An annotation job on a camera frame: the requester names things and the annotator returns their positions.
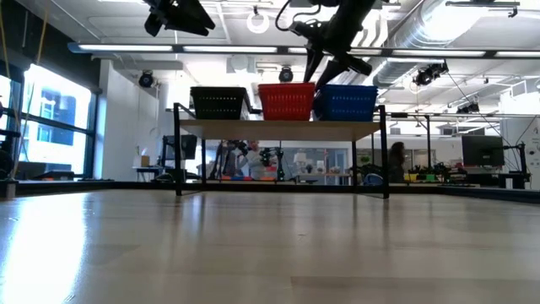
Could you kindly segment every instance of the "person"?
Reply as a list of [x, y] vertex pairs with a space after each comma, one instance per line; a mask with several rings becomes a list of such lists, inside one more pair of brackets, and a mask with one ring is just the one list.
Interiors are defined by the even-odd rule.
[[405, 144], [402, 142], [394, 143], [390, 148], [388, 157], [388, 177], [390, 182], [405, 182]]
[[261, 163], [258, 140], [249, 140], [247, 142], [249, 151], [244, 155], [243, 159], [238, 162], [238, 168], [248, 165], [250, 176], [254, 180], [260, 180], [264, 177], [265, 168]]

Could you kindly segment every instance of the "computer screen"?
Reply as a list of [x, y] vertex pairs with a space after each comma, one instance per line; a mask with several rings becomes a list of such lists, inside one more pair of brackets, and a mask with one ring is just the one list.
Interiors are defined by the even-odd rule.
[[505, 154], [503, 139], [498, 136], [463, 136], [463, 165], [503, 166]]
[[[183, 160], [195, 160], [197, 151], [197, 136], [181, 135], [181, 150]], [[167, 136], [167, 148], [165, 160], [173, 160], [175, 158], [175, 137]]]

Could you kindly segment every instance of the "basket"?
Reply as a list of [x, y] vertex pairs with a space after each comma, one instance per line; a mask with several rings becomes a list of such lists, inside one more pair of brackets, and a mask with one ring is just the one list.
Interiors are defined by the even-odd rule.
[[246, 88], [192, 87], [197, 119], [240, 120], [249, 117]]
[[264, 120], [309, 121], [315, 84], [259, 84]]
[[373, 122], [377, 87], [325, 85], [315, 98], [315, 119], [340, 122]]

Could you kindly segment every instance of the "lamp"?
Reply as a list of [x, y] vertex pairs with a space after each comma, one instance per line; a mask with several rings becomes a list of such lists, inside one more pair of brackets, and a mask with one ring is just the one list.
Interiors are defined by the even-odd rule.
[[[262, 23], [259, 25], [253, 25], [253, 18], [255, 18], [256, 16], [262, 17]], [[266, 14], [259, 13], [257, 7], [254, 7], [253, 12], [251, 12], [251, 14], [247, 16], [246, 26], [247, 29], [250, 30], [252, 33], [262, 34], [266, 32], [270, 27], [270, 19]]]

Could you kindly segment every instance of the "blue basket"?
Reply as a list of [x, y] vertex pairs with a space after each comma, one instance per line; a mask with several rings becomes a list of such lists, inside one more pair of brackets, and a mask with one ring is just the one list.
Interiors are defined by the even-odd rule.
[[321, 121], [373, 122], [377, 87], [325, 85], [313, 101], [315, 118]]

